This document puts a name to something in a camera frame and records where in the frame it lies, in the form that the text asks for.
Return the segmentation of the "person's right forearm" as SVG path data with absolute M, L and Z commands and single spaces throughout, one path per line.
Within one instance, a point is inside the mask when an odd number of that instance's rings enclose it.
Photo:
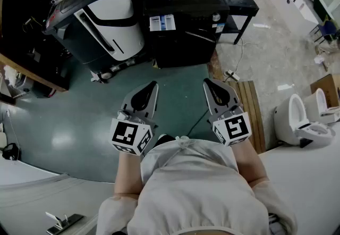
M 248 139 L 232 145 L 231 149 L 239 174 L 243 176 L 251 188 L 263 181 L 269 180 L 259 155 Z

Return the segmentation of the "blue chair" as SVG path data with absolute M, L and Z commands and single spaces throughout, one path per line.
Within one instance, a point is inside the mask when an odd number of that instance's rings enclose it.
M 340 27 L 338 27 L 337 23 L 332 18 L 329 18 L 328 14 L 325 16 L 322 24 L 318 24 L 310 32 L 313 31 L 315 31 L 315 35 L 317 33 L 321 34 L 317 39 L 313 41 L 314 43 L 319 42 L 321 44 L 325 40 L 330 42 L 340 39 Z

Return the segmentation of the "wooden workbench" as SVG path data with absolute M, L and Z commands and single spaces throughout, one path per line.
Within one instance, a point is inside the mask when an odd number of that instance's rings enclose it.
M 56 73 L 54 62 L 37 62 L 27 55 L 4 53 L 0 53 L 0 62 L 57 91 L 65 92 L 69 89 L 69 81 Z

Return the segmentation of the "white toilet with open lid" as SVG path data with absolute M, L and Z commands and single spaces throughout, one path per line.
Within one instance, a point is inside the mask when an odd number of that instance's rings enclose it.
M 327 146 L 336 136 L 330 126 L 307 118 L 304 103 L 298 94 L 292 94 L 275 108 L 274 127 L 279 141 L 301 148 L 310 143 Z
M 305 111 L 310 122 L 333 124 L 340 122 L 340 107 L 328 107 L 321 88 L 304 99 Z

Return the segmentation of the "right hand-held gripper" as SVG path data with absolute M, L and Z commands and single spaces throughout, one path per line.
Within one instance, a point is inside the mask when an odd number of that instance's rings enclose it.
M 236 91 L 220 80 L 205 78 L 203 89 L 211 116 L 212 131 L 224 146 L 247 140 L 252 135 L 248 112 L 240 106 Z

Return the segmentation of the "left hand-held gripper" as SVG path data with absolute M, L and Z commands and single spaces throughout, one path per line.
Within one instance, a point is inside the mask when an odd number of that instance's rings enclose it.
M 154 136 L 153 120 L 158 98 L 158 83 L 151 81 L 129 92 L 117 117 L 112 119 L 109 143 L 119 152 L 140 156 Z

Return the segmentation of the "black washing machine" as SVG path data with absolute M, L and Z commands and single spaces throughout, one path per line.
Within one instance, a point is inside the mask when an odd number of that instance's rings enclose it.
M 173 14 L 175 30 L 148 31 L 157 66 L 175 68 L 208 63 L 229 15 L 225 0 L 143 0 L 143 16 Z

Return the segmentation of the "white and black machine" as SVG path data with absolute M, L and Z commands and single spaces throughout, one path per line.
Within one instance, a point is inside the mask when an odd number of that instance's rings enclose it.
M 132 0 L 63 0 L 52 4 L 42 31 L 99 82 L 136 64 L 145 46 Z

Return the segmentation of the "black side table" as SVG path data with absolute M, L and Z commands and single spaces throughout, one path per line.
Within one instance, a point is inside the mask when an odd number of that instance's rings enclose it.
M 254 0 L 225 0 L 229 6 L 229 15 L 227 17 L 222 34 L 237 34 L 234 40 L 236 45 L 242 38 L 248 24 L 251 19 L 255 17 L 259 11 L 258 5 Z M 238 28 L 233 16 L 244 16 L 246 17 L 245 22 L 241 28 Z

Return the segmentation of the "white cabinet with faucet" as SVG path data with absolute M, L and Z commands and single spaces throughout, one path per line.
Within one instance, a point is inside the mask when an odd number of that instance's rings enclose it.
M 304 0 L 270 0 L 284 19 L 290 32 L 306 37 L 318 20 Z

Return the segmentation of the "wooden slatted board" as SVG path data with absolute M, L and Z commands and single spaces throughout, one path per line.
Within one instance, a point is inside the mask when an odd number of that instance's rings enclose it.
M 262 154 L 266 151 L 265 135 L 262 123 L 262 116 L 258 101 L 257 92 L 253 81 L 227 81 L 228 85 L 233 87 L 240 99 L 242 108 L 248 112 L 252 136 L 250 142 L 257 154 Z

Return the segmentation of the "brown cardboard box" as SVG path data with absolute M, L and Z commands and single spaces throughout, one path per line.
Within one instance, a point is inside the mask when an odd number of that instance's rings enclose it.
M 311 92 L 318 88 L 325 93 L 328 107 L 340 106 L 340 74 L 328 74 L 310 85 Z

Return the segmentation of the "white power strip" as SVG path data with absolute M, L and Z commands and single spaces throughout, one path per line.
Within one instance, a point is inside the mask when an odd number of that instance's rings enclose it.
M 238 82 L 240 80 L 240 77 L 232 70 L 225 71 L 223 75 L 226 77 L 225 82 L 228 81 L 229 79 L 232 79 L 235 82 Z

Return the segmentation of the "person's left forearm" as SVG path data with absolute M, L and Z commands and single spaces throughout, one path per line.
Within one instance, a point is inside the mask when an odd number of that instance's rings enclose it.
M 142 189 L 140 156 L 120 152 L 114 196 L 138 199 Z

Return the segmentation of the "person's white shirt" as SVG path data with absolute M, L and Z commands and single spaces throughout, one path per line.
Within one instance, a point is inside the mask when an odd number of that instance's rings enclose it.
M 231 146 L 186 136 L 141 158 L 138 199 L 100 206 L 96 235 L 296 235 L 294 213 L 275 187 L 251 188 Z

